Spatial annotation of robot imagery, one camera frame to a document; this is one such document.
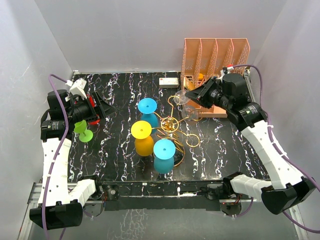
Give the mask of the red wine glass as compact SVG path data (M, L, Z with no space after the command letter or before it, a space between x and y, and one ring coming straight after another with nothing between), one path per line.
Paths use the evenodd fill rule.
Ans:
M88 100L90 102L90 105L94 109L94 107L96 106L96 104L94 102L94 99L89 94L87 94L86 96L87 96L87 98L88 98ZM99 124L100 120L101 120L98 115L96 115L96 120L94 120L94 113L95 113L94 110L91 111L90 112L90 116L86 118L87 122L92 126Z

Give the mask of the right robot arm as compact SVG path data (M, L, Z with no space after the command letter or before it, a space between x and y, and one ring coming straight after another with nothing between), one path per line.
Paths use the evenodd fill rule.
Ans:
M316 187L275 149L268 135L268 116L258 103L248 100L246 89L242 75L228 73L221 79L210 78L185 95L203 108L224 109L228 120L249 141L269 175L270 180L266 181L233 173L223 178L223 194L230 199L239 194L253 197L278 215L303 202Z

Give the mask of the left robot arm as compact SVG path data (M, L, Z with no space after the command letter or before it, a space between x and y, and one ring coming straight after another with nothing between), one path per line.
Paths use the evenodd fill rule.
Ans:
M83 219L83 208L90 198L103 195L96 174L80 177L68 188L69 153L72 134L88 123L105 119L116 110L98 92L82 97L64 89L47 95L48 110L40 120L43 176L38 206L29 211L30 220L45 230L77 227Z

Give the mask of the green wine glass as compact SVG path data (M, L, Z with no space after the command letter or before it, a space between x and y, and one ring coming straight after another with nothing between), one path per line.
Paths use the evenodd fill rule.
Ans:
M82 143L87 143L92 140L93 138L93 132L89 129L87 129L87 121L82 120L79 122L76 122L74 124L74 130L76 134L78 134L79 140Z

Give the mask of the clear wine glass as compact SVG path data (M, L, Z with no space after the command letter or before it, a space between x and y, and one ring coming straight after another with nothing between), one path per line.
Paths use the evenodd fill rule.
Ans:
M182 120L187 124L195 124L196 122L200 121L203 117L202 114L192 105L192 101L186 96L186 90L179 90L174 95L174 102L177 106L181 106L181 116Z

